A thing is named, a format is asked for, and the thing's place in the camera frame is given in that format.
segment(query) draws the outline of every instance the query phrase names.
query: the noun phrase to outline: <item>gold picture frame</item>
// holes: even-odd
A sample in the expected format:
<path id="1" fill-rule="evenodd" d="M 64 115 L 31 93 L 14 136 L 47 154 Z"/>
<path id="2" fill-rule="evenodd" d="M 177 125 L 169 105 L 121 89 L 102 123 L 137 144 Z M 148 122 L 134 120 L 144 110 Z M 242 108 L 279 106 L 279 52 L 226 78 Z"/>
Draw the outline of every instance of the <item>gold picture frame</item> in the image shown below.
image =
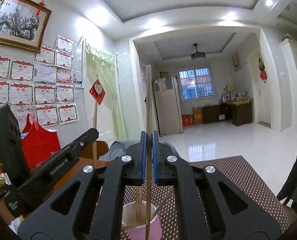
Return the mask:
<path id="1" fill-rule="evenodd" d="M 238 53 L 236 53 L 232 57 L 232 64 L 233 64 L 234 71 L 237 71 L 237 70 L 239 70 L 242 67 L 241 61 L 240 61 L 240 57 L 239 57 Z"/>
<path id="2" fill-rule="evenodd" d="M 39 53 L 51 13 L 32 0 L 0 0 L 0 44 Z"/>

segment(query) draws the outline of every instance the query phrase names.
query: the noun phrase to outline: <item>silver screw head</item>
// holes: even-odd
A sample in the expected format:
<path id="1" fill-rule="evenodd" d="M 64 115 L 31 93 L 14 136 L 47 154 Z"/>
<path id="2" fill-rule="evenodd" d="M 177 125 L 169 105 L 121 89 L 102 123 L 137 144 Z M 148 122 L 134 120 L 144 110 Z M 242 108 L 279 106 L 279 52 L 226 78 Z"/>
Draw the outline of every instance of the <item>silver screw head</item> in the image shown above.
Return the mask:
<path id="1" fill-rule="evenodd" d="M 170 155 L 166 158 L 169 162 L 174 163 L 177 161 L 177 157 L 174 155 Z"/>
<path id="2" fill-rule="evenodd" d="M 205 170 L 207 173 L 214 173 L 216 171 L 214 166 L 206 166 Z"/>
<path id="3" fill-rule="evenodd" d="M 83 171 L 85 172 L 85 173 L 90 173 L 90 172 L 92 172 L 94 170 L 94 168 L 93 168 L 93 166 L 91 166 L 91 165 L 87 165 L 87 166 L 84 166 L 83 167 Z"/>
<path id="4" fill-rule="evenodd" d="M 127 162 L 130 162 L 132 160 L 132 157 L 130 155 L 124 155 L 122 156 L 122 161 L 127 163 Z"/>

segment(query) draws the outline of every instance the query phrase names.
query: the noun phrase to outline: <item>green curtain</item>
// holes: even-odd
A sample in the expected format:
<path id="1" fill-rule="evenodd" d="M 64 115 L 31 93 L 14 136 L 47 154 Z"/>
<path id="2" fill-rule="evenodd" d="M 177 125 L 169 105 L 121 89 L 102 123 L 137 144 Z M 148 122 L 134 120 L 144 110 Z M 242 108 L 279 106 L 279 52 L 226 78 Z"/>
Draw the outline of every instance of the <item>green curtain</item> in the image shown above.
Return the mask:
<path id="1" fill-rule="evenodd" d="M 114 54 L 94 48 L 86 43 L 87 78 L 94 84 L 98 79 L 105 91 L 104 99 L 111 95 L 112 100 L 103 100 L 103 104 L 112 110 L 112 120 L 115 139 L 126 140 L 122 106 L 119 98 L 118 84 L 115 72 L 116 57 Z"/>

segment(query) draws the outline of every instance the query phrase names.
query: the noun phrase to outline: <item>red gift bag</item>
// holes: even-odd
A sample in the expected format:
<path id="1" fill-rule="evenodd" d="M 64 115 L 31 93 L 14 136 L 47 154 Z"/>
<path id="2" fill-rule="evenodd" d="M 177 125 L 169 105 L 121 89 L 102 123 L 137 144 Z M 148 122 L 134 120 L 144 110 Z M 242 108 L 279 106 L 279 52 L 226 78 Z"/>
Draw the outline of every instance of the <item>red gift bag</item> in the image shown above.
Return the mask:
<path id="1" fill-rule="evenodd" d="M 53 152 L 61 149 L 57 132 L 50 132 L 40 126 L 36 119 L 30 123 L 32 114 L 26 117 L 26 125 L 22 133 L 28 134 L 22 139 L 22 150 L 30 169 L 36 167 L 49 157 Z"/>

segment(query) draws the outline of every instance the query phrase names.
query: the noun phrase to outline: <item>polka dot tablecloth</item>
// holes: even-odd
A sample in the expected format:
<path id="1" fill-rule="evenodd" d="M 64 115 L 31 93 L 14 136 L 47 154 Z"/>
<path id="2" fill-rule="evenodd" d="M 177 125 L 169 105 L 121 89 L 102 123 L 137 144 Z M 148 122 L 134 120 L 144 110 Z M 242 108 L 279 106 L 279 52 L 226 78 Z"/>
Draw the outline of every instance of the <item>polka dot tablecloth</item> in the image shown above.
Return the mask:
<path id="1" fill-rule="evenodd" d="M 260 207 L 274 217 L 280 224 L 283 231 L 290 226 L 290 220 L 284 211 L 283 206 L 268 188 L 265 182 L 260 178 L 252 166 L 242 157 L 235 156 L 217 160 L 202 161 L 190 163 L 192 166 L 204 168 L 213 165 L 228 177 L 236 186 L 246 193 Z M 156 206 L 164 199 L 168 187 L 159 187 L 152 184 L 152 203 Z M 143 200 L 146 200 L 146 187 L 143 186 Z M 124 204 L 135 201 L 135 187 L 127 186 L 124 196 Z M 175 196 L 168 199 L 163 209 L 159 212 L 159 218 L 162 226 L 161 240 L 178 239 L 178 227 L 176 218 Z M 122 229 L 121 240 L 130 240 L 128 234 Z"/>

